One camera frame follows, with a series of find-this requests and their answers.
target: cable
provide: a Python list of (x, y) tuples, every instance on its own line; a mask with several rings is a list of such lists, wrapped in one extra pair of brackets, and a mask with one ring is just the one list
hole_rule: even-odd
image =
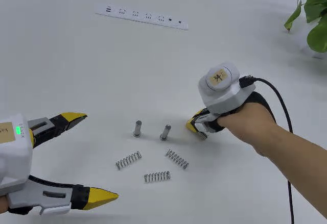
[[(292, 127), (292, 122), (291, 122), (291, 118), (290, 115), (287, 111), (286, 105), (284, 103), (284, 100), (281, 96), (281, 94), (279, 93), (279, 91), (276, 89), (276, 87), (274, 87), (270, 82), (268, 82), (267, 80), (261, 79), (261, 78), (255, 78), (253, 76), (245, 76), (240, 78), (240, 86), (242, 88), (247, 87), (249, 85), (252, 85), (255, 81), (260, 81), (262, 83), (265, 83), (266, 85), (268, 85), (277, 95), (285, 116), (286, 116), (286, 120), (287, 120), (287, 124), (288, 124), (288, 129), (291, 133), (293, 133), (293, 127)], [(293, 199), (292, 199), (292, 187), (291, 187), (291, 183), (289, 181), (287, 181), (287, 187), (288, 187), (288, 198), (289, 198), (289, 202), (290, 202), (290, 213), (291, 213), (291, 224), (294, 224), (294, 211), (293, 211)]]

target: paper label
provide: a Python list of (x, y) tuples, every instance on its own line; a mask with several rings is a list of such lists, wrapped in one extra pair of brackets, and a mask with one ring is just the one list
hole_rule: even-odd
[(12, 122), (0, 123), (0, 144), (15, 140)]
[(225, 72), (225, 70), (221, 69), (221, 70), (215, 72), (215, 74), (210, 77), (210, 83), (213, 86), (216, 86), (220, 82), (224, 81), (227, 77), (228, 77), (228, 75)]

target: white power strip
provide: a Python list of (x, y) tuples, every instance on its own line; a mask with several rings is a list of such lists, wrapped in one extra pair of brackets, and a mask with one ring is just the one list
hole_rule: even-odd
[(170, 16), (155, 14), (153, 12), (142, 12), (138, 10), (131, 10), (125, 7), (117, 7), (113, 5), (99, 5), (96, 8), (96, 13), (104, 16), (117, 17), (132, 21), (140, 21), (151, 23), (164, 27), (175, 29), (188, 30), (188, 24), (180, 19), (172, 18)]

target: coil spring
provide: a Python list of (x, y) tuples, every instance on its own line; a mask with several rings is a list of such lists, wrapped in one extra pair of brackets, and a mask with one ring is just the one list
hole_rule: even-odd
[(171, 149), (168, 150), (168, 152), (166, 153), (166, 156), (168, 158), (171, 158), (173, 160), (173, 162), (178, 164), (183, 169), (186, 169), (188, 167), (188, 165), (189, 165), (189, 163), (186, 160), (181, 158), (178, 154), (173, 152)]
[(161, 182), (170, 179), (169, 171), (155, 172), (144, 175), (144, 180), (146, 183), (149, 182)]
[(116, 162), (116, 166), (117, 166), (118, 170), (120, 170), (140, 158), (142, 158), (141, 153), (139, 151), (137, 151), (136, 153), (133, 153), (124, 159), (118, 160)]

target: human hand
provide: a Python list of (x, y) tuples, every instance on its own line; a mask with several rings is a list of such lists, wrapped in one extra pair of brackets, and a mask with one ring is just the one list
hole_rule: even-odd
[(246, 103), (237, 113), (217, 119), (220, 126), (228, 128), (240, 140), (252, 145), (263, 156), (264, 135), (276, 127), (269, 111), (258, 103)]
[(7, 212), (8, 210), (8, 201), (5, 196), (0, 197), (0, 214)]

